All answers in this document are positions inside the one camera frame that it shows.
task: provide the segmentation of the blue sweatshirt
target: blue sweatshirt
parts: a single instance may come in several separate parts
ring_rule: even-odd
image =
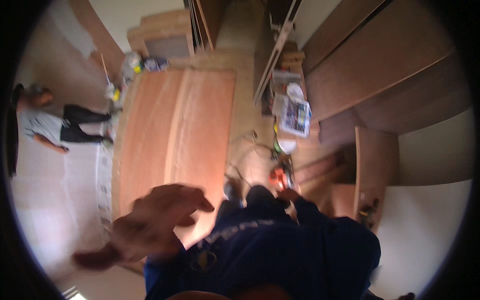
[[[174,259],[147,261],[146,299],[187,290],[231,297],[259,284],[276,284],[294,299],[360,299],[380,259],[377,237],[348,217],[327,218],[303,198],[295,208],[299,224],[278,205],[238,209]]]

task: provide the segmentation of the jeans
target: jeans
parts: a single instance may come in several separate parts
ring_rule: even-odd
[[[277,200],[272,195],[272,193],[269,190],[267,190],[266,187],[261,185],[252,186],[252,188],[249,190],[247,197],[245,197],[245,199],[247,200],[247,206],[257,205],[260,202],[270,202],[273,205],[279,205],[279,206],[282,206],[282,208],[285,208],[284,205],[282,205],[282,203],[279,200]],[[222,204],[220,204],[220,207],[218,208],[216,221],[218,221],[220,218],[224,217],[225,215],[228,215],[229,213],[233,212],[236,209],[242,209],[240,202],[223,200]]]
[[[105,138],[101,135],[89,135],[78,124],[100,123],[109,120],[110,114],[99,114],[78,105],[65,105],[63,118],[70,124],[62,126],[60,140],[71,143],[101,143]]]

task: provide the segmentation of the person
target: person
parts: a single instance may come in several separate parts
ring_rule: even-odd
[[[211,212],[200,189],[171,184],[137,199],[113,223],[111,241],[97,252],[77,252],[83,268],[104,270],[147,257],[148,300],[360,299],[378,266],[380,244],[348,218],[329,219],[287,189],[275,198],[253,186],[247,207],[233,184],[224,187],[211,233],[186,250],[173,233],[194,224],[196,210]],[[293,202],[297,221],[285,213]]]
[[[47,88],[31,85],[24,88],[17,84],[13,91],[12,103],[20,114],[20,126],[25,136],[61,154],[69,151],[62,142],[103,143],[109,147],[113,140],[108,136],[89,135],[80,124],[100,123],[111,119],[111,114],[99,114],[78,105],[68,104],[61,117],[52,108],[53,94]]]

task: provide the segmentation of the window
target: window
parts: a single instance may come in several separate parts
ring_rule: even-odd
[[[88,300],[75,286],[62,293],[62,296],[65,300]]]

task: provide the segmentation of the broom handle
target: broom handle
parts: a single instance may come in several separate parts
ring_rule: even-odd
[[[105,61],[103,60],[103,54],[100,53],[100,56],[102,57],[102,64],[103,64],[103,70],[105,71],[105,76],[107,77],[108,83],[110,83],[110,78],[108,77],[108,73],[107,73],[107,67],[105,66]]]

